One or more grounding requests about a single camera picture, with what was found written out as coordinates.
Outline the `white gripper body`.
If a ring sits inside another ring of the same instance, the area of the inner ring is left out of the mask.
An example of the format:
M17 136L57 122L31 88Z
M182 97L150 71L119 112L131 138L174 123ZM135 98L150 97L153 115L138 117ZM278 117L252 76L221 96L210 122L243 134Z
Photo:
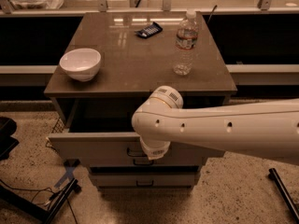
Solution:
M150 161L161 159L170 147L169 141L158 141L143 137L140 138L140 144Z

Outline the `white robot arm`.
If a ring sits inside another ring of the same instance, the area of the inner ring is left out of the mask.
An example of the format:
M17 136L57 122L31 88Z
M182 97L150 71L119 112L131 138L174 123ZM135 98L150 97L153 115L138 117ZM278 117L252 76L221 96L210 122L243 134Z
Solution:
M161 86L132 116L151 160L172 142L299 164L299 100L185 109L178 91Z

